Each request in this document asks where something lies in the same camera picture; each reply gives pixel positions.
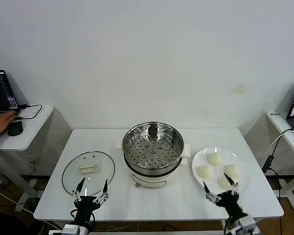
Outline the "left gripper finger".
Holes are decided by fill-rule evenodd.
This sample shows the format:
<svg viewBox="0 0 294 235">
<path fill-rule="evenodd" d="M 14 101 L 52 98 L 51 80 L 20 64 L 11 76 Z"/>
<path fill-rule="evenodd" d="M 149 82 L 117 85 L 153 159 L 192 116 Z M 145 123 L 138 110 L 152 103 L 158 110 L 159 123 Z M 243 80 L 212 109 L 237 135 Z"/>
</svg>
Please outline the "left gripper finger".
<svg viewBox="0 0 294 235">
<path fill-rule="evenodd" d="M 103 190 L 102 190 L 102 194 L 99 197 L 96 197 L 93 200 L 93 203 L 103 204 L 108 199 L 108 197 L 109 197 L 109 195 L 108 195 L 108 180 L 106 179 Z"/>
<path fill-rule="evenodd" d="M 77 184 L 75 190 L 73 190 L 74 202 L 82 202 L 86 198 L 86 188 L 84 187 L 85 177 Z"/>
</svg>

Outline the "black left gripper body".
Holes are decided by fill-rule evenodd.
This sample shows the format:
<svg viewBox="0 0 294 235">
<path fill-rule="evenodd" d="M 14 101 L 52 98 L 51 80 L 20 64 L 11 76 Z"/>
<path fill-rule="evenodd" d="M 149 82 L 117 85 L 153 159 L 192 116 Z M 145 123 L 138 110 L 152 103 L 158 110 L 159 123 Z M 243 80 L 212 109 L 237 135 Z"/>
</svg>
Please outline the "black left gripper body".
<svg viewBox="0 0 294 235">
<path fill-rule="evenodd" d="M 73 224 L 74 225 L 89 225 L 91 219 L 95 222 L 95 215 L 93 211 L 100 208 L 100 202 L 95 196 L 80 196 L 74 202 L 75 212 Z"/>
</svg>

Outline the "person's bare hand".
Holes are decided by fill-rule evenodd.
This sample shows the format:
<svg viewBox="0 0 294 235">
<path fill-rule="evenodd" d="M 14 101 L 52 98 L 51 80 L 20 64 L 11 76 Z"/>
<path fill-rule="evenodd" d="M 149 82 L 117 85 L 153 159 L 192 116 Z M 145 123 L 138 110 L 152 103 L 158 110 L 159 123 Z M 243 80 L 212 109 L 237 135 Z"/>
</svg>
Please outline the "person's bare hand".
<svg viewBox="0 0 294 235">
<path fill-rule="evenodd" d="M 8 125 L 14 120 L 16 112 L 13 110 L 0 113 L 0 134 L 8 127 Z"/>
</svg>

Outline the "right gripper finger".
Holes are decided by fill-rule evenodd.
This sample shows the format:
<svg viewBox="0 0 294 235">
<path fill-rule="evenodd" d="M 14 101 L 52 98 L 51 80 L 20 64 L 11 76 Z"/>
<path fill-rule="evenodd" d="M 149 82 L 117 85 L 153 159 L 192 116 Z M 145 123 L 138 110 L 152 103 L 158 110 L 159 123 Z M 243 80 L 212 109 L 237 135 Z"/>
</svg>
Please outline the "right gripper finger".
<svg viewBox="0 0 294 235">
<path fill-rule="evenodd" d="M 225 178 L 229 183 L 229 190 L 225 192 L 226 195 L 239 195 L 238 193 L 238 183 L 235 183 L 231 177 L 229 177 L 226 173 L 224 173 Z"/>
<path fill-rule="evenodd" d="M 206 193 L 206 198 L 213 202 L 213 203 L 217 203 L 218 201 L 220 201 L 220 197 L 218 197 L 217 195 L 213 194 L 209 188 L 207 187 L 206 183 L 203 181 L 203 184 L 204 184 L 204 190 L 205 190 L 205 193 Z"/>
</svg>

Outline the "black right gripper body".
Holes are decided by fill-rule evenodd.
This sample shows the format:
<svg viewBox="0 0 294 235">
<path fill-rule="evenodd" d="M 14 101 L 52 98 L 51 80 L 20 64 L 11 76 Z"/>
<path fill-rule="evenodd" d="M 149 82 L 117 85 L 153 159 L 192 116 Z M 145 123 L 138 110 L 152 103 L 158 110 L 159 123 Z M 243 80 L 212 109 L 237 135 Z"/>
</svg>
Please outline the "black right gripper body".
<svg viewBox="0 0 294 235">
<path fill-rule="evenodd" d="M 224 207 L 228 215 L 238 217 L 243 214 L 242 208 L 238 205 L 239 194 L 233 191 L 226 191 L 217 195 L 220 199 L 216 203 L 219 207 Z"/>
</svg>

